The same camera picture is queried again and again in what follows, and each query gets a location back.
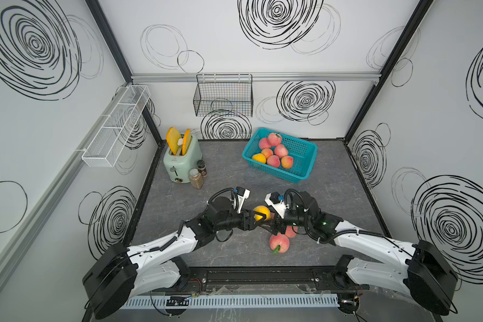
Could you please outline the pink peach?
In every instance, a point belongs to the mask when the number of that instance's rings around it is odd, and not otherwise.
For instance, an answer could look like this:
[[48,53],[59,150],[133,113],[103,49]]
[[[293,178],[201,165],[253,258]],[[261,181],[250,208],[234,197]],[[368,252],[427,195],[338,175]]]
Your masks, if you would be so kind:
[[273,254],[282,254],[288,251],[290,240],[286,235],[278,233],[270,237],[269,245]]
[[261,138],[259,140],[258,147],[259,147],[260,150],[270,149],[271,144],[270,144],[268,138]]
[[272,166],[278,169],[281,165],[280,158],[277,155],[271,155],[267,158],[266,163],[268,166]]
[[285,236],[288,238],[294,238],[297,235],[296,231],[294,230],[293,226],[288,226],[285,232]]
[[271,147],[277,147],[282,144],[283,137],[279,133],[270,133],[268,135],[268,143]]
[[274,155],[277,155],[279,158],[282,158],[283,156],[287,156],[288,149],[283,144],[279,144],[274,149]]

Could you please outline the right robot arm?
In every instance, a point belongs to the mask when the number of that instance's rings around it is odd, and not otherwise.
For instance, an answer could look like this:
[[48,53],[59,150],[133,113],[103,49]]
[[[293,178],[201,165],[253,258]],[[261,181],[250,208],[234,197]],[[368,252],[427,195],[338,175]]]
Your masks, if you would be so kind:
[[343,279],[400,292],[436,315],[458,312],[453,304],[458,276],[432,243],[419,240],[412,244],[359,228],[322,211],[315,198],[295,189],[268,193],[265,202],[275,213],[270,221],[274,233],[304,228],[317,244],[347,248],[369,258],[342,256],[336,273]]

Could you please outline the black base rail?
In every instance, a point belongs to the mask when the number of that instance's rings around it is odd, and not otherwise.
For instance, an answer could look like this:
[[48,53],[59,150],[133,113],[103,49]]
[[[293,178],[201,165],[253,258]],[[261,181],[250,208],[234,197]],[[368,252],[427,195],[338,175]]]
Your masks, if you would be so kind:
[[243,266],[190,267],[185,276],[170,287],[172,291],[211,291],[224,285],[299,284],[315,291],[367,291],[335,266]]

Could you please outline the right yellow toast slice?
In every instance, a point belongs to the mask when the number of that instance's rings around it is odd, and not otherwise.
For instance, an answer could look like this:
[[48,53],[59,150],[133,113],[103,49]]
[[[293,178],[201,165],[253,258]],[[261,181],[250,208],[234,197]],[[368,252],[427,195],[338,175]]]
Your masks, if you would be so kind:
[[190,129],[187,129],[185,131],[184,136],[182,137],[182,152],[181,152],[181,154],[183,156],[187,153],[187,151],[188,151],[188,149],[190,147],[191,139],[192,139],[191,130]]

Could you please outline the teal plastic basket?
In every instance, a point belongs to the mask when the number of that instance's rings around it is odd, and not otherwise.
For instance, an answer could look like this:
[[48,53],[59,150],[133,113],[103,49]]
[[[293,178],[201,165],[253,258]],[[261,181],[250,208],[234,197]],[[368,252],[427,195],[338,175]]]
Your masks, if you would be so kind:
[[242,153],[250,167],[297,183],[311,174],[318,147],[312,142],[261,127]]

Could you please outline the orange peach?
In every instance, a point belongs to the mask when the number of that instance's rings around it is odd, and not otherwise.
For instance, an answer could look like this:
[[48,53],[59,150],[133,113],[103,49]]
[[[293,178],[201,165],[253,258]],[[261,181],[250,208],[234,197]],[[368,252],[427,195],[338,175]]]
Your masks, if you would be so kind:
[[265,148],[261,151],[261,154],[265,156],[266,159],[268,159],[270,156],[272,156],[274,153],[270,148]]
[[293,164],[294,164],[294,158],[290,155],[283,156],[280,159],[280,163],[281,163],[281,166],[284,169],[291,169],[293,167]]

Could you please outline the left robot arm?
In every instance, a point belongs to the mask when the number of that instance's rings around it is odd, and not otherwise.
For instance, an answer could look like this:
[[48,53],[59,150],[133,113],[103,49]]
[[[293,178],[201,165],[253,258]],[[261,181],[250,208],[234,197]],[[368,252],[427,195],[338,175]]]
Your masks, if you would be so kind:
[[104,319],[134,296],[157,288],[171,288],[187,274],[181,255],[208,245],[218,232],[253,230],[270,218],[267,208],[248,210],[219,197],[193,219],[181,221],[174,233],[139,246],[116,243],[83,277],[88,296],[85,307],[95,319]]

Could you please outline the yellow pepper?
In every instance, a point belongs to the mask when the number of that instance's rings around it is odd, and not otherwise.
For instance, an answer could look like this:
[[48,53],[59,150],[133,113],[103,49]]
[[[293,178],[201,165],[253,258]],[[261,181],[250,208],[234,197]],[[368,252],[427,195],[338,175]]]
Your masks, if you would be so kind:
[[256,210],[256,211],[261,211],[261,212],[266,211],[266,212],[268,213],[268,219],[267,219],[266,221],[268,221],[268,220],[271,220],[271,219],[272,219],[272,213],[270,212],[270,209],[268,209],[268,208],[267,208],[266,206],[264,206],[264,205],[257,206],[257,207],[255,207],[253,210]]
[[261,153],[253,155],[252,160],[263,164],[266,163],[266,157],[264,154],[261,154]]

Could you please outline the mint green toaster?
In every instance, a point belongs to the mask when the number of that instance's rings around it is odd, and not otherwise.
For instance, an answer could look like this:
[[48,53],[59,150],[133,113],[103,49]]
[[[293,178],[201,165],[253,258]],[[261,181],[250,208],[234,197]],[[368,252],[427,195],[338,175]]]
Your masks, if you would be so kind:
[[177,183],[189,183],[189,172],[197,168],[197,162],[201,160],[203,153],[199,141],[195,136],[191,137],[191,146],[185,155],[174,155],[170,148],[166,149],[163,158],[164,168],[169,178]]

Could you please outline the left yellow toast slice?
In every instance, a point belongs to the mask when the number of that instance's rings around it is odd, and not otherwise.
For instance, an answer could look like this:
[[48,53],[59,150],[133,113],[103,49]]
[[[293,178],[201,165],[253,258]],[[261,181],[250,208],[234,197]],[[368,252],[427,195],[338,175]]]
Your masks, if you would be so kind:
[[181,133],[175,127],[170,127],[166,133],[166,141],[172,154],[177,155],[182,144]]

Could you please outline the yellow toast slice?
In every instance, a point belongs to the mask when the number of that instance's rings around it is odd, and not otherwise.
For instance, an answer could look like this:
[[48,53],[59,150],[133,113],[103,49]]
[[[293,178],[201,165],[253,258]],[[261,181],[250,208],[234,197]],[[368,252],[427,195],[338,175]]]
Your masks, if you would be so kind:
[[181,154],[183,156],[187,153],[187,151],[188,151],[188,149],[190,147],[191,139],[192,139],[191,130],[190,129],[187,129],[185,131],[184,136],[182,137],[182,152],[181,152]]
[[166,133],[166,141],[172,154],[177,155],[182,144],[181,133],[175,127],[170,127]]

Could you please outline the silver cap spice jar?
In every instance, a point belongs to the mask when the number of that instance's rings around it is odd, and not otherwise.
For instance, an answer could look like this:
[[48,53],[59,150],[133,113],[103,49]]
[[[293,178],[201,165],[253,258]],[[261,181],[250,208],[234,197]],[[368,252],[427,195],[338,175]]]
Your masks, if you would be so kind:
[[190,169],[189,181],[194,189],[201,189],[204,185],[204,178],[198,169]]

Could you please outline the black cap spice bottle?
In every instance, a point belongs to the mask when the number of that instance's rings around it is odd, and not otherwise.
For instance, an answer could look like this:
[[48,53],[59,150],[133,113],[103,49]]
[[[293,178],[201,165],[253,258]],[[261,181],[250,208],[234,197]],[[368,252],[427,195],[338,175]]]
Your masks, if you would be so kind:
[[201,176],[202,177],[205,178],[207,176],[207,168],[206,168],[206,165],[205,165],[205,161],[204,160],[198,160],[197,161],[197,169],[201,173]]

